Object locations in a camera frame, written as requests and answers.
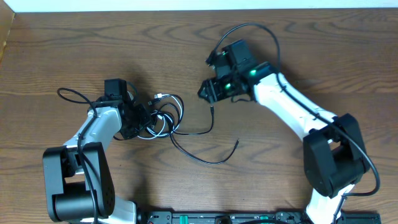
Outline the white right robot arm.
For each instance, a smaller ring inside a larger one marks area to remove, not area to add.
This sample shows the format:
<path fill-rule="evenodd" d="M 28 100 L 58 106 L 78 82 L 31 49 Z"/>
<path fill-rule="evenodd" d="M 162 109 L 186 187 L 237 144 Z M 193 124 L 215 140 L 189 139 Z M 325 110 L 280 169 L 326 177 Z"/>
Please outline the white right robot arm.
<path fill-rule="evenodd" d="M 206 63 L 216 76 L 203 81 L 198 96 L 215 103 L 248 94 L 278 116 L 303 143 L 304 173 L 313 187 L 307 217 L 312 223 L 337 222 L 348 193 L 370 169 L 357 120 L 317 106 L 277 67 L 259 62 L 245 40 L 212 50 Z"/>

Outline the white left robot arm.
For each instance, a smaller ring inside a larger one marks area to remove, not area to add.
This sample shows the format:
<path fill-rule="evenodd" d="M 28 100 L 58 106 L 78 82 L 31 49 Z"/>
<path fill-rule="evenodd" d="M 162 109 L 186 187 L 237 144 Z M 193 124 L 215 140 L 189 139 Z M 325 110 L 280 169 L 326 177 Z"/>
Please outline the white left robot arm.
<path fill-rule="evenodd" d="M 105 152 L 116 134 L 137 137 L 152 125 L 149 112 L 136 103 L 131 83 L 104 82 L 104 95 L 89 106 L 87 119 L 62 146 L 43 153 L 47 212 L 53 222 L 137 223 L 136 204 L 116 196 Z"/>

